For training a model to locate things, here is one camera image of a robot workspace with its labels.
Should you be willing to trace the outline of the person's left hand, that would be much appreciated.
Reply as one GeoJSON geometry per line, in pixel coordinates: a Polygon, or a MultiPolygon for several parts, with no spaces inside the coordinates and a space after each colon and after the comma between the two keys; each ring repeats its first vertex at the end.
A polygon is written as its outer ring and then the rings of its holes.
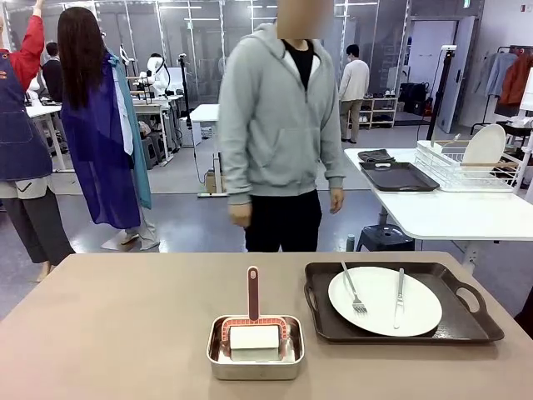
{"type": "Polygon", "coordinates": [[[339,187],[332,187],[329,191],[330,193],[330,214],[336,214],[338,213],[343,206],[344,203],[344,191],[342,188],[339,187]]]}

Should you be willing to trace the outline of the person's right hand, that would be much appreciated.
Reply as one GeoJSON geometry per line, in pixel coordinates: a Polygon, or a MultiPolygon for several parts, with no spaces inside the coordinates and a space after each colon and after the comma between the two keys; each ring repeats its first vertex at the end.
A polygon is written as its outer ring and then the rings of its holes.
{"type": "Polygon", "coordinates": [[[241,227],[248,228],[252,220],[252,204],[230,204],[228,212],[232,223],[241,227]]]}

